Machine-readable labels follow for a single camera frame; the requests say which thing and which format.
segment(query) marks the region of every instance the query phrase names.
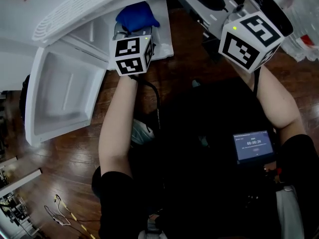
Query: wooden floor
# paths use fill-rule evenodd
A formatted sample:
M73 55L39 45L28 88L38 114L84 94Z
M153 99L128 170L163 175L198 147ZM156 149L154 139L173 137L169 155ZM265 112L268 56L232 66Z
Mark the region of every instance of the wooden floor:
M146 80L159 90L163 103L189 89L193 79L210 83L236 77L225 60L214 64L209 59L201 46L201 26L193 22L182 9L170 11L169 18L175 55L152 62L145 74ZM296 63L280 50L267 66L295 97L307 132L319 150L319 63L308 60ZM12 93L7 100L7 157L17 155L19 158L17 165L12 167L16 169L15 176L41 168L43 174L20 188L19 193L30 208L34 224L40 226L50 238L72 239L80 235L67 226L58 225L45 212L43 205L48 205L56 212L53 203L55 194L63 199L79 219L100 218L100 203L91 191L91 177L99 165L98 140L101 123L118 80L119 76L114 71L106 76L90 126L47 141L38 147L30 147L25 140L17 106L19 92ZM148 87L140 87L136 104L136 111L139 113L153 111L156 108L153 91ZM72 223L81 230L78 224ZM98 238L98 222L84 222L84 225Z

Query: freezer compartment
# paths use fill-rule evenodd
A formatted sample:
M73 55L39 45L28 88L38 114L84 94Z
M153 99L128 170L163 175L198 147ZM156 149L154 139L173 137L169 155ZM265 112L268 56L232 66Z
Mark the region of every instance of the freezer compartment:
M153 27L152 36L156 47L152 60L173 56L166 0L147 0L147 3L150 5L154 17L160 23L160 27ZM114 36L116 16L122 9L123 7L100 16L62 39L95 57L109 61L109 43Z
M31 145L90 124L106 66L69 45L39 48L25 110L26 139Z

